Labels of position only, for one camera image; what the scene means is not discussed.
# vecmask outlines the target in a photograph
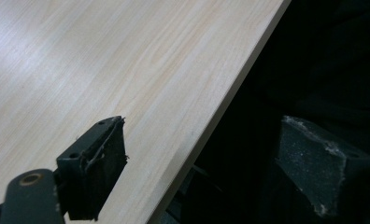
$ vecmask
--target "wooden table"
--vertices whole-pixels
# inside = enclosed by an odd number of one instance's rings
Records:
[[[130,157],[99,223],[156,220],[289,0],[0,0],[0,203],[96,121]]]

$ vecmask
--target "screw hole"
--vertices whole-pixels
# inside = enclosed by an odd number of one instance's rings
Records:
[[[20,180],[21,186],[30,186],[37,183],[42,178],[42,174],[34,173],[23,177]]]
[[[71,158],[71,159],[76,159],[76,158],[78,158],[78,157],[79,157],[79,153],[77,153],[77,152],[71,153],[71,154],[69,155],[69,158]]]

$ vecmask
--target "light wood grain surface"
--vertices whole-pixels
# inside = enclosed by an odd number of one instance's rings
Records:
[[[286,0],[0,0],[0,203],[96,121],[130,157],[98,223],[157,217]]]

